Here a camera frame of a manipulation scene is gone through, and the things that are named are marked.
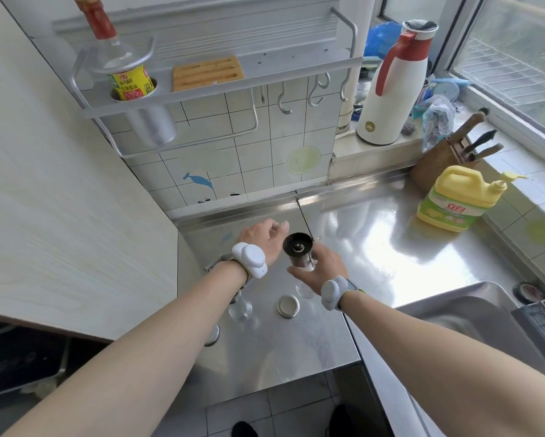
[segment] white thermos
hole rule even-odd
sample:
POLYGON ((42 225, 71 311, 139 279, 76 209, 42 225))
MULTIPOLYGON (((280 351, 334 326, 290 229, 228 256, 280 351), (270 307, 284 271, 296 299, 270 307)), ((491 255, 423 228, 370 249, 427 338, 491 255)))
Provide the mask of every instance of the white thermos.
POLYGON ((378 67, 367 94, 357 134, 378 146, 393 144, 408 119, 424 83, 428 52, 438 25, 407 20, 402 33, 378 67))

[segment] sink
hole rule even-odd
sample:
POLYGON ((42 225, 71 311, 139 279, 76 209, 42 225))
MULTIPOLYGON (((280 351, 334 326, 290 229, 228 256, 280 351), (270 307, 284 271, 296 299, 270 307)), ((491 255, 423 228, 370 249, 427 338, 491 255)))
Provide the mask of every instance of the sink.
POLYGON ((501 286, 480 282, 398 310, 483 342, 545 374, 545 359, 511 315, 516 308, 501 286))

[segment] wooden board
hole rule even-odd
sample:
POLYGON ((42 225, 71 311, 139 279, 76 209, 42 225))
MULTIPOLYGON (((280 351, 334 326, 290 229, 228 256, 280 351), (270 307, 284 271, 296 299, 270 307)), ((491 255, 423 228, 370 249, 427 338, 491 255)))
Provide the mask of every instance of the wooden board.
POLYGON ((0 316, 116 339, 176 297, 177 235, 0 3, 0 316))
POLYGON ((232 55, 200 63, 174 66, 173 91, 179 92, 243 79, 244 73, 240 62, 232 55))

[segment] backsplash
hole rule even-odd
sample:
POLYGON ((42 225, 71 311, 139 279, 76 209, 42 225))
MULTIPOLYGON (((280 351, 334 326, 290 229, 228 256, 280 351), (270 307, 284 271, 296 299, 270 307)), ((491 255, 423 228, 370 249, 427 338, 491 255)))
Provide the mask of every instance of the backsplash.
MULTIPOLYGON (((297 189, 322 182, 327 178, 331 162, 341 109, 339 90, 346 70, 330 75, 327 89, 315 90, 313 103, 324 97, 317 107, 307 103, 314 77, 285 82, 286 94, 282 103, 285 109, 293 111, 290 115, 283 114, 277 105, 280 83, 263 86, 262 90, 254 87, 257 130, 201 146, 140 155, 126 162, 172 218, 274 195, 277 191, 283 193, 289 185, 297 189), (292 152, 303 146, 318 148, 321 156, 305 168, 307 172, 291 173, 295 169, 287 169, 287 160, 292 152), (178 211, 191 205, 196 207, 178 211)), ((169 108, 182 143, 232 134, 254 126, 248 90, 178 102, 169 108)), ((145 148, 123 116, 107 117, 104 121, 117 145, 126 153, 145 148)))

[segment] blue plastic bag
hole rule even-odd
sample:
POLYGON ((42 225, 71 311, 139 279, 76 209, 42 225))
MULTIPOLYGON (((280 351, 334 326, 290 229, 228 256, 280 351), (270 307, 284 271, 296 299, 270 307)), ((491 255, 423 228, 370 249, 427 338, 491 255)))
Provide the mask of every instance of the blue plastic bag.
POLYGON ((363 56, 378 56, 384 59, 401 33, 402 25, 394 21, 383 22, 372 27, 367 34, 363 56))

